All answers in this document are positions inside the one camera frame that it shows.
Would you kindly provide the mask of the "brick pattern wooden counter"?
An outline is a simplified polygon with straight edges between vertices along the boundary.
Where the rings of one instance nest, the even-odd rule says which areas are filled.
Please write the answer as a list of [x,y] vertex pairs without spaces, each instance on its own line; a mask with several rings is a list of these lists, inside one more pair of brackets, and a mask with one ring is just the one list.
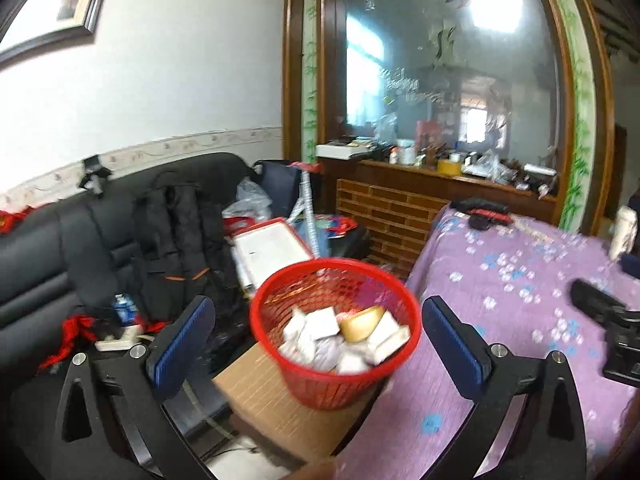
[[514,214],[559,223],[555,197],[540,198],[503,184],[374,160],[322,158],[320,166],[323,206],[367,229],[372,261],[390,264],[400,278],[409,275],[437,214],[453,200],[486,198]]

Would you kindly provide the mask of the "black leather sofa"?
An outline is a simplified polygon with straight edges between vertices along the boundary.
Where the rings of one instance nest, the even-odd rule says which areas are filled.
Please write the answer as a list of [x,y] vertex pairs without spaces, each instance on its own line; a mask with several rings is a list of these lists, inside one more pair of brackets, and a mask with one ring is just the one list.
[[[74,359],[118,358],[136,344],[152,344],[178,320],[148,320],[134,291],[134,201],[167,171],[201,185],[222,213],[235,200],[238,185],[254,174],[233,154],[186,158],[108,182],[101,194],[82,192],[37,208],[2,236],[3,478],[53,479],[56,413]],[[215,327],[186,380],[194,368],[209,380],[253,343],[244,299],[244,310],[233,318],[216,313]],[[125,400],[116,394],[106,400],[122,435],[116,450],[158,474]]]

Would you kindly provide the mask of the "wooden chopsticks bundle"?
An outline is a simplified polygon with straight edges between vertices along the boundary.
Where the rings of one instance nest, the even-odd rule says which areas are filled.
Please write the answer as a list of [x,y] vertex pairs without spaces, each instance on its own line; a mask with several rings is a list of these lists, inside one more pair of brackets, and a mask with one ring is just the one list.
[[538,240],[538,242],[544,244],[554,243],[554,239],[551,236],[534,229],[529,223],[523,221],[520,217],[513,220],[513,226],[515,229],[518,229],[519,231],[528,234],[530,237],[533,237],[535,240]]

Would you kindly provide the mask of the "red framed white board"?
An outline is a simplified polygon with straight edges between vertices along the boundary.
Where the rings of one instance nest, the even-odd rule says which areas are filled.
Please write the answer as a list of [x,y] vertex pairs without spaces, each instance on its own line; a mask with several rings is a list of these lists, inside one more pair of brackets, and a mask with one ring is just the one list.
[[311,250],[282,218],[236,232],[231,243],[240,283],[250,299],[272,274],[314,258]]

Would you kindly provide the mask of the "dark blue bag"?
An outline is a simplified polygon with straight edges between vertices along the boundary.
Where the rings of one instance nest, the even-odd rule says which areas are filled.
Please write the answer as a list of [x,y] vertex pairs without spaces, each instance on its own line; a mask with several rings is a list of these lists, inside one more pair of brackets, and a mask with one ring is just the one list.
[[287,159],[262,159],[254,163],[253,169],[257,184],[271,200],[273,217],[288,218],[299,199],[303,167]]

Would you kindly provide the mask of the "yellow round lid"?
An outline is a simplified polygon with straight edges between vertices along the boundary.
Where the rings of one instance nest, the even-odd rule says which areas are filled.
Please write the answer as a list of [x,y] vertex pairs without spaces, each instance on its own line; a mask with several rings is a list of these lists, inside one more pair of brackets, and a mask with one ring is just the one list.
[[374,332],[385,312],[381,306],[352,309],[338,314],[336,320],[345,341],[348,344],[358,344]]

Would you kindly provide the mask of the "red mesh waste basket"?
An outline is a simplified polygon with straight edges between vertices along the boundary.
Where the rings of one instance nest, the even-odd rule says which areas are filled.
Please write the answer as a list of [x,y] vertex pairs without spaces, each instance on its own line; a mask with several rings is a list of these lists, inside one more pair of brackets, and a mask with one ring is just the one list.
[[419,307],[377,266],[320,258],[286,266],[258,287],[250,327],[307,408],[335,411],[393,374],[418,345]]

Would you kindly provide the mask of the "green white medicine box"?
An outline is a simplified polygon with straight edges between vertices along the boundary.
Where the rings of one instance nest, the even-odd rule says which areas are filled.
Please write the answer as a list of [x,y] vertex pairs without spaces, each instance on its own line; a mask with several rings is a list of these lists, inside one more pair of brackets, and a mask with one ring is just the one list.
[[374,331],[366,340],[368,364],[378,366],[403,347],[410,339],[407,325],[399,325],[393,315],[386,311]]

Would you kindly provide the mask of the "cardboard box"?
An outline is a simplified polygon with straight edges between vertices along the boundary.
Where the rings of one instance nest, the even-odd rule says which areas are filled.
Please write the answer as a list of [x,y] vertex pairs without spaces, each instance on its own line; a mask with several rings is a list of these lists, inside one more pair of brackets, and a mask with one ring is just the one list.
[[213,384],[228,401],[234,429],[253,439],[273,463],[295,467],[342,452],[386,385],[376,385],[348,408],[315,411],[292,396],[259,344],[217,374]]

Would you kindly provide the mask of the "purple floral tablecloth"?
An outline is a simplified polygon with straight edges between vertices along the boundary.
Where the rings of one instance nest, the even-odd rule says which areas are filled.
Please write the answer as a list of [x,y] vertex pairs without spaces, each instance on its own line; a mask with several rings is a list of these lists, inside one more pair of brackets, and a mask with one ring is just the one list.
[[[421,300],[439,296],[486,341],[518,356],[542,358],[553,350],[567,356],[584,414],[587,474],[596,478],[634,440],[639,393],[602,376],[603,330],[573,307],[568,291],[579,278],[637,309],[639,283],[608,258],[600,240],[521,219],[554,243],[514,226],[475,231],[460,212],[443,209],[407,287]],[[420,478],[470,409],[431,341],[422,338],[338,456],[337,477]]]

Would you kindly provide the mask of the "black backpack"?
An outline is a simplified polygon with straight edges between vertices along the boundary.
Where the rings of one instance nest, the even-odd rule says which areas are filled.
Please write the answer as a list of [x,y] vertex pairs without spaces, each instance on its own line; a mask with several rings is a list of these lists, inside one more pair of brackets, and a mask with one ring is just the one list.
[[220,205],[196,182],[160,174],[134,201],[134,291],[146,318],[171,322],[197,296],[224,320],[245,308]]

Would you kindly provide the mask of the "black red folded umbrella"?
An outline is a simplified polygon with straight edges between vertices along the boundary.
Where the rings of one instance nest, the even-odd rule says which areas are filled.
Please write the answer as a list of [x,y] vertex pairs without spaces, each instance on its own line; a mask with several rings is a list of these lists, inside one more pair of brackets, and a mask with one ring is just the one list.
[[469,227],[477,231],[488,231],[493,226],[512,226],[513,218],[508,206],[480,197],[453,200],[450,207],[466,214]]

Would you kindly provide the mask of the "white floral lidded cup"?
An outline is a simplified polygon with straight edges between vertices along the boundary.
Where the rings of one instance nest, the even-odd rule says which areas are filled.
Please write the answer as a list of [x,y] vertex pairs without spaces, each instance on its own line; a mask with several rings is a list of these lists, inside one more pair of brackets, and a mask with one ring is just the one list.
[[621,206],[615,217],[613,236],[608,251],[608,256],[612,261],[634,251],[637,233],[638,214],[628,206]]

